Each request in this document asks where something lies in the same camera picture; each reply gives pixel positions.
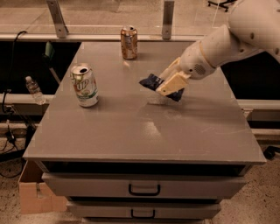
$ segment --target bottle cap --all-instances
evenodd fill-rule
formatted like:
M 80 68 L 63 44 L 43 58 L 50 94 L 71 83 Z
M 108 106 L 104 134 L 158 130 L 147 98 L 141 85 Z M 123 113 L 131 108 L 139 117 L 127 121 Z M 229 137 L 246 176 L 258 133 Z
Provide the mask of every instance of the bottle cap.
M 25 80 L 26 80 L 26 81 L 31 81 L 31 80 L 32 80 L 32 77 L 31 77 L 31 76 L 26 76 L 26 77 L 25 77 Z

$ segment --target glass panel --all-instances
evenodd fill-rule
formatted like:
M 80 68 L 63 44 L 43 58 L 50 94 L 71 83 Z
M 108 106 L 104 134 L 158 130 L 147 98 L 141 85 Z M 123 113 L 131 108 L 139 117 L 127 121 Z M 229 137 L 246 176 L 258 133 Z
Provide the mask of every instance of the glass panel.
M 141 35 L 161 35 L 164 0 L 59 0 L 71 34 L 119 34 L 134 25 Z M 207 35 L 225 24 L 228 12 L 207 0 L 175 0 L 172 35 Z M 46 0 L 0 0 L 0 34 L 55 33 Z
M 46 0 L 0 0 L 0 33 L 55 33 Z

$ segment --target can lid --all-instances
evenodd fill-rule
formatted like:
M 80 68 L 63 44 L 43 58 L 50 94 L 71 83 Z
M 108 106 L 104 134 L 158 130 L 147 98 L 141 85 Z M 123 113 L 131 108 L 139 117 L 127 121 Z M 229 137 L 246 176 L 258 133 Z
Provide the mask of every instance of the can lid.
M 31 81 L 31 80 L 32 80 L 32 77 L 31 77 L 31 76 L 26 76 L 26 77 L 25 77 L 25 80 L 26 80 L 26 81 Z
M 133 32 L 135 30 L 133 25 L 125 25 L 122 29 L 126 32 Z
M 72 73 L 73 74 L 78 74 L 78 75 L 81 75 L 81 74 L 85 74 L 88 72 L 88 67 L 86 66 L 76 66 L 76 67 L 73 67 L 72 69 Z

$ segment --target metal frame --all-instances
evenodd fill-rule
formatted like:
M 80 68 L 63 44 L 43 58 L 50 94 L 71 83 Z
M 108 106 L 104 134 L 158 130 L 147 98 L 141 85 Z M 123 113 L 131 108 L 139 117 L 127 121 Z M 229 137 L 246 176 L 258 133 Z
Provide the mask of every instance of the metal frame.
M 163 39 L 170 39 L 172 37 L 173 12 L 174 1 L 164 0 Z
M 1 34 L 0 41 L 13 41 L 17 34 Z M 203 39 L 205 36 L 202 35 L 171 35 L 170 42 L 174 41 L 196 41 Z M 137 35 L 138 41 L 165 41 L 162 35 Z M 59 38 L 56 34 L 30 34 L 20 36 L 17 41 L 24 42 L 92 42 L 92 41 L 120 41 L 120 35 L 95 35 L 95 34 L 68 34 L 65 38 Z
M 49 105 L 54 97 L 53 94 L 45 94 L 45 106 L 39 106 L 35 104 L 29 94 L 7 94 L 6 104 L 16 105 L 26 115 L 32 113 L 34 113 L 33 115 L 43 115 L 46 112 L 46 105 Z M 237 100 L 237 102 L 248 121 L 280 121 L 280 101 Z
M 64 22 L 58 0 L 46 0 L 46 3 L 52 15 L 52 20 L 55 26 L 56 35 L 60 39 L 66 38 L 69 31 Z

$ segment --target cardboard box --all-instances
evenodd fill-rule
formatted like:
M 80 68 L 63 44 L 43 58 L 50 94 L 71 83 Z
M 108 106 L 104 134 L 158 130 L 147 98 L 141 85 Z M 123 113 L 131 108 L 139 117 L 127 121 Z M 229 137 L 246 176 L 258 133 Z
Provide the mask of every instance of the cardboard box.
M 26 163 L 18 181 L 21 214 L 65 212 L 67 210 L 67 199 L 54 195 L 42 180 L 42 174 L 43 172 L 35 162 Z

